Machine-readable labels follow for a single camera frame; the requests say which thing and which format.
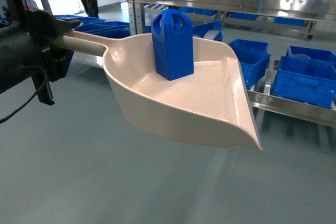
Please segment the blue plastic bin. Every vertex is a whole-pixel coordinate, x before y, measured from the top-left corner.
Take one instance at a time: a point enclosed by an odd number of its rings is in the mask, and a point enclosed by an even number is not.
[[[102,18],[94,18],[94,17],[82,17],[77,15],[56,15],[55,18],[71,18],[71,19],[78,19],[82,21],[85,25],[89,23],[101,23],[104,22],[105,19]]]
[[[236,39],[229,44],[232,48],[243,48],[257,52],[267,52],[269,43],[263,41]]]
[[[130,23],[128,23],[128,22],[121,22],[121,21],[102,22],[100,24],[105,25],[105,26],[111,26],[111,27],[130,26]]]
[[[250,89],[265,75],[270,54],[238,47],[232,49],[240,62],[246,88]]]
[[[8,24],[7,19],[6,18],[0,18],[0,22],[5,22],[6,24]]]
[[[275,17],[274,23],[291,26],[305,26],[306,21],[304,19]]]
[[[191,8],[191,7],[181,7],[180,10],[183,13],[192,13],[194,11],[194,8]]]
[[[336,56],[332,51],[328,50],[289,46],[286,56],[308,56],[313,60],[330,62],[336,68]]]
[[[91,23],[87,25],[82,25],[75,29],[76,31],[81,31],[83,33],[92,34],[97,31],[111,30],[110,26],[100,25],[100,23]]]
[[[216,41],[222,41],[223,39],[223,34],[222,34],[222,28],[221,28],[221,22],[219,20],[193,26],[193,35],[198,35],[201,38],[204,37],[204,35],[209,31],[209,30],[219,30],[219,34],[215,37],[214,40]]]
[[[247,20],[256,20],[258,15],[248,14],[248,13],[231,13],[230,17],[231,18],[247,19]]]
[[[113,30],[106,30],[106,31],[97,31],[93,32],[91,34],[106,37],[106,38],[112,38],[112,39],[122,39],[131,36],[130,31],[124,30],[124,29],[113,29]]]
[[[208,9],[195,9],[195,14],[206,15],[206,16],[214,16],[217,13],[216,10],[208,10]]]
[[[63,15],[55,15],[55,18],[79,18],[81,16],[78,15],[68,15],[68,14],[63,14]]]
[[[336,94],[336,71],[320,60],[282,57],[272,93],[330,108]]]
[[[93,18],[93,17],[74,17],[74,18],[82,21],[84,24],[101,23],[105,21],[105,19]]]

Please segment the dustpan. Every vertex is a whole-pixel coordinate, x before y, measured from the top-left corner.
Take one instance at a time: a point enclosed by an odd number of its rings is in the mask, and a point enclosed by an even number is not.
[[[261,149],[235,53],[222,42],[193,44],[194,74],[167,81],[155,71],[151,34],[109,39],[75,31],[55,43],[103,56],[121,111],[137,128],[185,143]]]

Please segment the gray floor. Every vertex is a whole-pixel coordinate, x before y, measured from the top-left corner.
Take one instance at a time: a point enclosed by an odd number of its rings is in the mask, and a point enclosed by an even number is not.
[[[334,49],[323,41],[224,30],[271,42]],[[264,151],[173,142],[122,116],[103,70],[72,63],[52,83],[54,106],[34,99],[0,125],[0,223],[335,223],[334,130],[265,113]],[[0,116],[34,91],[0,95]]]

